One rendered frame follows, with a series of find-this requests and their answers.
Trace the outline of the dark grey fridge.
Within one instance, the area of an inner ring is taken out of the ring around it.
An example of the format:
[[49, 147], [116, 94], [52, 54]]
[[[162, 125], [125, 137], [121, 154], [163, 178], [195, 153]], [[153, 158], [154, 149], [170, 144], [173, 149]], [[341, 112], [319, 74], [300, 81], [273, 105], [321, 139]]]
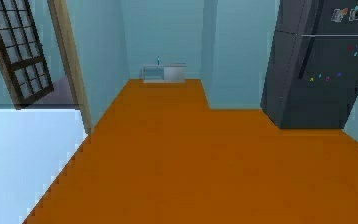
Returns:
[[261, 108], [282, 129], [342, 129], [358, 96], [358, 0], [325, 0], [302, 79], [311, 0], [280, 0]]

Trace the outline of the grey low cabinet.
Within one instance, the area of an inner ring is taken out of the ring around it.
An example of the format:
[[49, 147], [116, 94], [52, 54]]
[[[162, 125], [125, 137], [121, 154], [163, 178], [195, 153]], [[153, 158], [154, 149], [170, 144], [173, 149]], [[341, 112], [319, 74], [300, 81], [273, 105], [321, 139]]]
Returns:
[[145, 64], [141, 70], [144, 83], [184, 83], [185, 63]]

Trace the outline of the wooden door frame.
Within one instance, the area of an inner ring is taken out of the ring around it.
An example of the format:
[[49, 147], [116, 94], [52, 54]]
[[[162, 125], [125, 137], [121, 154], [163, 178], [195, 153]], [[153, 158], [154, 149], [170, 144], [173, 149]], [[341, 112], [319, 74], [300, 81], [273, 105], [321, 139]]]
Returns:
[[94, 125], [89, 109], [66, 0], [47, 0], [63, 68], [70, 86], [74, 108], [81, 112], [85, 133], [90, 135]]

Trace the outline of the dark framed glass door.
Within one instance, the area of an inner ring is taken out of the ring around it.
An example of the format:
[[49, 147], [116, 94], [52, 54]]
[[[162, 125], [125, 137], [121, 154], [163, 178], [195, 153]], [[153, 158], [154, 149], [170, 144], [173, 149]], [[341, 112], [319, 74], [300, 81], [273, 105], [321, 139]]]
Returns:
[[54, 90], [29, 0], [0, 0], [0, 71], [18, 110]]

